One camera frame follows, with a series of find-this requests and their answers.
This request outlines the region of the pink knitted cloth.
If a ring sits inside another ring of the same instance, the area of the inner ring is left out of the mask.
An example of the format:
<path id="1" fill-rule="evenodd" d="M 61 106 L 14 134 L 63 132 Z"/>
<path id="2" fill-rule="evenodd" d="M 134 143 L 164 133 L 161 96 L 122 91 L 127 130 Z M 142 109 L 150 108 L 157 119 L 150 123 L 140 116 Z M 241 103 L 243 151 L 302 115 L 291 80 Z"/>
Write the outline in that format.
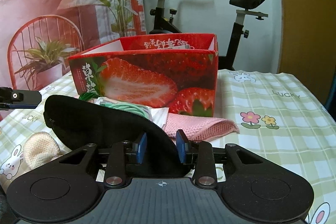
<path id="1" fill-rule="evenodd" d="M 214 140 L 230 133 L 239 133 L 237 124 L 224 118 L 195 117 L 169 113 L 163 129 L 165 133 L 175 139 L 178 130 L 183 130 L 187 139 L 192 141 Z"/>

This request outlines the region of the cream crocheted pad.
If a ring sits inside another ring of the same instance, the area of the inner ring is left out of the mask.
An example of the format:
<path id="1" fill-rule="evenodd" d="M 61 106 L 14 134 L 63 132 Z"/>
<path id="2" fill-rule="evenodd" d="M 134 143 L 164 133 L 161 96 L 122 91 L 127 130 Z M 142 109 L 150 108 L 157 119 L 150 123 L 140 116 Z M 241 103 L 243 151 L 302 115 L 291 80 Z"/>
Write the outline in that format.
<path id="1" fill-rule="evenodd" d="M 54 138 L 46 132 L 31 135 L 23 146 L 23 157 L 30 169 L 35 169 L 61 156 Z"/>

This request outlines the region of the black eye mask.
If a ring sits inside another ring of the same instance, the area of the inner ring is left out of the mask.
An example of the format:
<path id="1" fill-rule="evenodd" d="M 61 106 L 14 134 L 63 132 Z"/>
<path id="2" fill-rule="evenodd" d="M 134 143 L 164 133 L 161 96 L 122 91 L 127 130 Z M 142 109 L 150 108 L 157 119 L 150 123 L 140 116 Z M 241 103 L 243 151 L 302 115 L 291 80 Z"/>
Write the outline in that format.
<path id="1" fill-rule="evenodd" d="M 146 135 L 144 161 L 141 165 L 127 165 L 130 176 L 184 177 L 193 167 L 181 163 L 177 147 L 163 129 L 137 114 L 69 96 L 51 95 L 45 101 L 43 116 L 46 126 L 71 150 L 89 143 L 95 143 L 98 148 L 111 148 L 114 143 L 134 142 Z"/>

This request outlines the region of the green checkered bunny tablecloth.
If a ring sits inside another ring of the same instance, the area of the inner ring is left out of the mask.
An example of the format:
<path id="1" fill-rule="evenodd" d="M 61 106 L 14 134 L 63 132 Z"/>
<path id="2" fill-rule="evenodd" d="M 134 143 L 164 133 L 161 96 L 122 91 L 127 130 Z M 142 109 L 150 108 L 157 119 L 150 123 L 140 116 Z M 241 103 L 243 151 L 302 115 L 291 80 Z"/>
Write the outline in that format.
<path id="1" fill-rule="evenodd" d="M 141 73 L 112 72 L 109 92 L 136 95 L 147 102 L 159 85 Z M 1 121 L 1 165 L 14 147 L 22 153 L 26 140 L 47 132 L 68 152 L 43 119 L 45 100 L 52 94 L 75 96 L 71 73 L 41 91 L 36 110 L 14 110 Z M 314 190 L 307 223 L 335 223 L 335 120 L 293 75 L 221 70 L 218 72 L 214 116 L 232 120 L 239 128 L 211 137 L 213 146 L 238 145 L 306 178 Z"/>

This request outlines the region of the red printed backdrop cloth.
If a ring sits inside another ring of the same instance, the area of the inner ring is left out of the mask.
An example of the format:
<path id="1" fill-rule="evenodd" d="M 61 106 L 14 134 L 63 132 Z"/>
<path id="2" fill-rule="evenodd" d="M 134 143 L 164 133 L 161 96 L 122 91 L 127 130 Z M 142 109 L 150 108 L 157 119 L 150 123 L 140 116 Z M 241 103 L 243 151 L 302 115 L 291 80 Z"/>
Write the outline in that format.
<path id="1" fill-rule="evenodd" d="M 143 0 L 1 0 L 1 85 L 42 89 L 70 56 L 145 33 Z"/>

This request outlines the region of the red strawberry cardboard box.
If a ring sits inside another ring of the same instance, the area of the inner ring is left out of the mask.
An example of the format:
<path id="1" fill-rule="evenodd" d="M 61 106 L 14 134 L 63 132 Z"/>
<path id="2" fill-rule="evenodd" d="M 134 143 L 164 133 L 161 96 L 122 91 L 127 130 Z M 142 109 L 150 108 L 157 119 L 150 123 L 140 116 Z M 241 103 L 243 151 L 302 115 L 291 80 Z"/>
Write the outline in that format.
<path id="1" fill-rule="evenodd" d="M 78 94 L 212 117 L 218 74 L 215 34 L 124 37 L 69 58 Z"/>

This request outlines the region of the orange wooden door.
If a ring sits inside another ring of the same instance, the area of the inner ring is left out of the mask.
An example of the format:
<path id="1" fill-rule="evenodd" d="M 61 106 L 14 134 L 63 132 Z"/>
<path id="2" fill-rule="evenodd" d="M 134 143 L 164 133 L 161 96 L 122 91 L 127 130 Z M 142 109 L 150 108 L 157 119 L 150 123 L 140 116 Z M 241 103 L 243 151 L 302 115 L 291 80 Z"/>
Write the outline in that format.
<path id="1" fill-rule="evenodd" d="M 335 71 L 335 0 L 282 0 L 280 72 L 325 103 Z"/>

